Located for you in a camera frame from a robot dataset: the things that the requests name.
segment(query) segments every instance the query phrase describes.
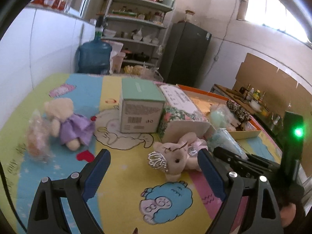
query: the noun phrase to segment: mint green box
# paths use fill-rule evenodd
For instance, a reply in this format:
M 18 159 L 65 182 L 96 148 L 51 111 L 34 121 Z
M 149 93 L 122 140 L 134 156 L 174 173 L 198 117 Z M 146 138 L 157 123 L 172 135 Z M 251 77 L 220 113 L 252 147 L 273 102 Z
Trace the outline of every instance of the mint green box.
M 166 98 L 149 80 L 123 78 L 121 80 L 121 133 L 155 133 Z

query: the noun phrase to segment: window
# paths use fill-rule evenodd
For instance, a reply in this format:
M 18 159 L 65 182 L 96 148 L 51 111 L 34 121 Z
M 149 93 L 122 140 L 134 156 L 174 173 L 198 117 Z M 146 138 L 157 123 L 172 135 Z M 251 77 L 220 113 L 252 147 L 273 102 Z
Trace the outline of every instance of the window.
M 247 0 L 247 2 L 242 2 L 238 19 L 269 26 L 302 42 L 308 41 L 305 30 L 279 0 Z

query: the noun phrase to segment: red heart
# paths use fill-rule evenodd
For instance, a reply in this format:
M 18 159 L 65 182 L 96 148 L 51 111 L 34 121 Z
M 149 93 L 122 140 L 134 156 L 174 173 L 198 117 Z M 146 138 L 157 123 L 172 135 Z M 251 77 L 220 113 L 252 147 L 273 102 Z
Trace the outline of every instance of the red heart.
M 80 152 L 76 155 L 76 159 L 78 161 L 82 161 L 82 160 L 85 160 L 87 161 L 88 163 L 92 162 L 94 160 L 94 155 L 88 151 L 88 150 L 85 150 L 83 152 Z

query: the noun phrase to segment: blue water bottle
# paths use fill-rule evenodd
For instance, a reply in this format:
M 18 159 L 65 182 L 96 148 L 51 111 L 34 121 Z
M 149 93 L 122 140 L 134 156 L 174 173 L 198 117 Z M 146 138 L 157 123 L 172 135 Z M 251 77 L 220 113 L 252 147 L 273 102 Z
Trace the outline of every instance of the blue water bottle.
M 110 71 L 110 44 L 101 41 L 103 16 L 96 22 L 94 40 L 79 47 L 78 73 L 108 75 Z

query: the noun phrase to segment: green led light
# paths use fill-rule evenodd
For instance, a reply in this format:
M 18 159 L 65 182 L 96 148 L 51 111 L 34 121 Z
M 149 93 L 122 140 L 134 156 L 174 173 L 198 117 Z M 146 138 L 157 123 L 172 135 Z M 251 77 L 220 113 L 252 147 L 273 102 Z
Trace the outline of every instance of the green led light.
M 298 137 L 302 137 L 303 136 L 303 128 L 297 128 L 294 131 L 294 134 Z

